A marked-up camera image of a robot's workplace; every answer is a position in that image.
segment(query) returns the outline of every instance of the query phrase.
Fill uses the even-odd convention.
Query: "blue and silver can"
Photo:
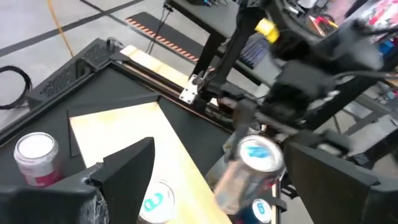
[[[218,206],[228,215],[237,214],[270,189],[284,170],[282,151],[269,138],[246,136],[237,150],[236,160],[229,162],[214,190]]]
[[[238,213],[236,224],[270,224],[272,221],[271,206],[263,199],[255,199],[252,204]]]

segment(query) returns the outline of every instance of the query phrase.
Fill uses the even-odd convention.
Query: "gray floor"
[[[103,10],[107,10],[129,1],[90,0],[90,2]],[[58,19],[63,26],[98,13],[79,0],[53,0],[53,5]],[[128,16],[142,11],[160,18],[162,1],[145,0],[115,12],[113,15],[123,20]],[[45,1],[0,1],[0,20],[2,21],[0,23],[0,30],[2,31],[2,35],[0,35],[0,49],[56,28]],[[166,23],[201,44],[204,44],[208,37],[208,34],[203,29],[178,12],[173,12]],[[125,45],[131,44],[141,50],[145,50],[149,43],[147,39],[138,35],[130,28],[122,26],[108,17],[99,18],[76,29],[67,31],[65,34],[75,53],[79,52],[97,37],[105,39],[112,36],[119,39]],[[185,74],[189,74],[193,70],[191,63],[162,47],[155,46],[152,55]],[[21,67],[31,76],[33,85],[36,86],[68,59],[70,59],[70,55],[67,48],[61,37],[56,35],[30,47],[0,57],[0,66],[16,65]],[[276,69],[270,64],[270,69],[264,71],[264,75],[268,80],[272,80],[277,75]],[[228,80],[252,93],[259,94],[266,91],[264,87],[258,90],[256,85],[236,71],[231,72]],[[0,75],[0,105],[9,103],[17,98],[18,94],[22,91],[22,87],[23,80],[20,77],[15,76],[13,73],[2,73]],[[27,112],[27,108],[0,111],[0,129]],[[342,125],[342,130],[348,129],[354,123],[345,113],[339,113],[338,119]],[[329,121],[321,128],[334,128],[334,125]],[[365,150],[368,145],[377,142],[378,139],[385,136],[391,129],[391,125],[388,124],[388,118],[383,118],[380,123],[372,124],[354,134],[353,141],[356,152]],[[390,157],[386,157],[380,161],[376,167],[383,174],[394,177],[398,176],[397,169],[391,169],[394,165]],[[282,223],[311,223],[311,219],[299,198],[293,201],[287,200],[287,202],[289,211],[283,214]]]

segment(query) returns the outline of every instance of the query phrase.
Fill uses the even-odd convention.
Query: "blue logo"
[[[163,195],[161,193],[156,193],[155,196],[157,197],[158,201],[157,203],[155,203],[152,198],[145,200],[144,202],[145,211],[150,212],[162,203]]]
[[[259,209],[259,212],[260,212],[261,215],[266,213],[266,209],[264,208],[262,203],[258,203],[257,204],[257,208]]]
[[[250,157],[265,158],[269,156],[269,150],[261,146],[249,146],[248,154]]]

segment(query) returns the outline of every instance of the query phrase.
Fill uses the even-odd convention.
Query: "yellow clip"
[[[256,31],[264,35],[272,44],[279,38],[278,28],[272,21],[269,21],[268,19],[262,19],[258,23]]]

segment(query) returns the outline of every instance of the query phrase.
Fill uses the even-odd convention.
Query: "can lid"
[[[149,223],[165,223],[171,219],[174,208],[173,190],[163,180],[156,180],[149,184],[139,216]]]
[[[54,148],[54,140],[45,133],[30,133],[17,143],[17,151],[28,159],[47,155]]]
[[[255,199],[252,204],[254,216],[261,223],[270,223],[272,220],[271,206],[263,199]]]
[[[243,162],[255,170],[273,172],[284,165],[283,154],[272,140],[258,136],[246,136],[238,144]]]

